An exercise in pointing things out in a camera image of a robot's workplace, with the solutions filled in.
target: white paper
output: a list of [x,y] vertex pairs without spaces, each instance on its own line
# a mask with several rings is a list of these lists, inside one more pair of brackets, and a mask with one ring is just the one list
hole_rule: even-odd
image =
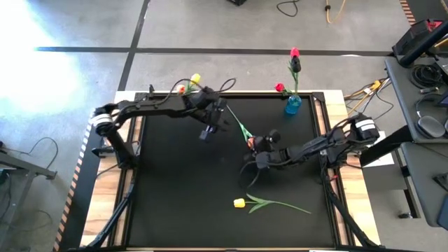
[[[386,138],[386,133],[384,133],[384,131],[380,131],[379,138],[374,143],[374,145],[377,144],[378,142],[382,141],[385,138]],[[365,165],[364,167],[376,167],[376,166],[393,165],[393,164],[394,164],[394,162],[393,162],[392,154],[388,153],[388,154],[385,154],[384,156],[380,157],[379,159],[371,162],[370,164]]]

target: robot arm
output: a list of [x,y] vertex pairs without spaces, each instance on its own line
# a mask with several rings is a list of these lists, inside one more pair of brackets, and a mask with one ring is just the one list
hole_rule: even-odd
[[150,93],[149,99],[145,101],[121,101],[99,107],[95,109],[92,121],[96,127],[96,133],[106,137],[113,146],[119,168],[127,169],[137,165],[131,144],[125,143],[117,132],[127,119],[137,116],[165,115],[171,118],[190,116],[206,125],[199,137],[207,141],[210,134],[225,130],[224,125],[227,122],[221,118],[221,115],[226,106],[227,101],[219,97],[219,92],[209,87],[204,87],[197,93],[182,96],[168,94],[162,100],[152,99],[152,93]]
[[[347,125],[350,126],[350,129],[344,131]],[[347,161],[349,152],[364,148],[368,144],[373,144],[378,138],[379,133],[372,118],[360,113],[343,120],[329,133],[319,136],[303,146],[291,146],[281,150],[272,150],[272,145],[266,148],[266,142],[270,141],[272,137],[264,137],[262,139],[264,139],[265,144],[257,145],[262,146],[262,148],[257,149],[257,146],[255,146],[253,151],[255,153],[255,162],[259,169],[284,169],[287,166],[306,162],[308,158],[315,154],[320,154],[325,158],[325,166],[322,169],[339,169]],[[350,213],[333,190],[328,176],[324,173],[321,173],[321,176],[326,195],[341,213],[344,222],[350,227],[350,230],[356,235],[359,242],[364,247],[380,247],[369,240],[367,235],[350,216]]]
[[[347,125],[350,125],[350,129],[344,131]],[[326,156],[328,167],[339,167],[347,160],[347,153],[373,144],[378,138],[379,133],[373,120],[358,114],[340,122],[329,133],[303,146],[256,153],[255,161],[259,169],[282,169],[288,165],[303,163],[309,157],[320,153]]]

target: blue vase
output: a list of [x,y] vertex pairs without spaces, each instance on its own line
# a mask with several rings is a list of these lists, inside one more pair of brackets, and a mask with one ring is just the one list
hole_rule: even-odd
[[297,95],[291,95],[286,103],[285,112],[288,115],[295,115],[302,105],[302,99]]

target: gray floor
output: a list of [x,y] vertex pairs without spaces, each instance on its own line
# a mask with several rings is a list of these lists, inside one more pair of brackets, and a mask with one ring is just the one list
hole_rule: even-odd
[[[347,1],[340,22],[325,23],[325,1],[301,0],[295,18],[280,14],[279,1],[248,0],[235,7],[225,0],[152,0],[139,41],[140,47],[250,48],[305,50],[390,50],[409,28],[398,0]],[[112,100],[126,53],[31,52],[34,46],[129,47],[143,0],[14,1],[0,8],[5,22],[6,64],[0,93],[0,139],[9,148],[28,151],[41,137],[53,137],[59,155],[51,167],[54,181],[37,178],[17,225],[33,226],[47,211],[53,225],[37,232],[11,231],[10,251],[53,247],[69,183],[79,154],[82,133],[91,110]],[[334,0],[337,9],[340,0]],[[10,23],[17,23],[12,28]],[[237,77],[236,90],[272,89],[291,83],[288,56],[136,54],[126,90],[167,90],[180,78],[201,73],[202,83],[216,88]],[[386,76],[383,57],[303,56],[300,89],[340,89],[349,94]],[[392,87],[381,97],[395,108],[377,120],[387,134],[405,124]],[[376,117],[389,105],[373,99],[366,110]],[[43,143],[31,157],[45,165],[53,152]],[[406,210],[399,192],[372,192],[379,236],[386,246],[446,251],[448,232],[430,228],[425,220],[399,220]]]

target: black tabletop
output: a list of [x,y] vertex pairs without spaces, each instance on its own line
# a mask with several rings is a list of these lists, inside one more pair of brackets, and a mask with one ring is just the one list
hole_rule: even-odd
[[[304,144],[316,137],[312,102],[312,98],[304,99],[299,114],[287,117],[285,100],[228,99],[234,113],[252,134],[279,130],[280,147]],[[256,197],[293,204],[312,214],[277,205],[250,214],[251,205],[234,208],[233,200],[246,197],[246,189],[239,187],[238,178],[248,148],[230,113],[226,110],[223,116],[231,126],[226,132],[213,135],[210,143],[198,139],[204,125],[192,118],[147,118],[129,246],[334,246],[316,157],[286,171],[265,171],[248,190]]]
[[[415,61],[415,64],[432,64],[435,60],[433,58],[421,58]],[[391,77],[393,88],[397,94],[398,101],[406,119],[406,123],[411,132],[412,138],[416,143],[447,143],[447,138],[439,139],[427,139],[417,132],[415,128],[415,122],[419,119],[415,104],[420,98],[423,97],[419,93],[419,88],[415,87],[409,77],[410,69],[404,68],[399,65],[397,59],[388,58],[386,59],[386,69],[388,75]],[[447,120],[447,110],[445,108],[434,107],[429,103],[422,103],[419,105],[423,116],[433,116],[435,119],[440,121],[442,124]]]
[[432,177],[448,172],[448,145],[402,143],[401,149],[426,221],[439,227],[437,218],[447,192]]

